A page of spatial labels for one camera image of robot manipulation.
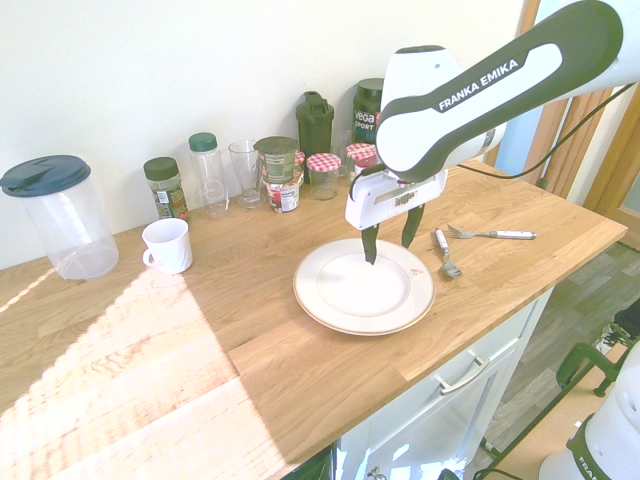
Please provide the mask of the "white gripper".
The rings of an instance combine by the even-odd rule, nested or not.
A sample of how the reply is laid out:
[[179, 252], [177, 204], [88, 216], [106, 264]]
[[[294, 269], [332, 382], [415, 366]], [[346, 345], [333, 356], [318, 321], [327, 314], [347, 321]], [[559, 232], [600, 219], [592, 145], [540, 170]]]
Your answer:
[[377, 259], [377, 236], [381, 222], [407, 212], [401, 244], [409, 248], [421, 223], [425, 203], [444, 191], [448, 171], [419, 183], [402, 183], [386, 170], [358, 175], [351, 184], [345, 210], [349, 224], [361, 231], [365, 261]]

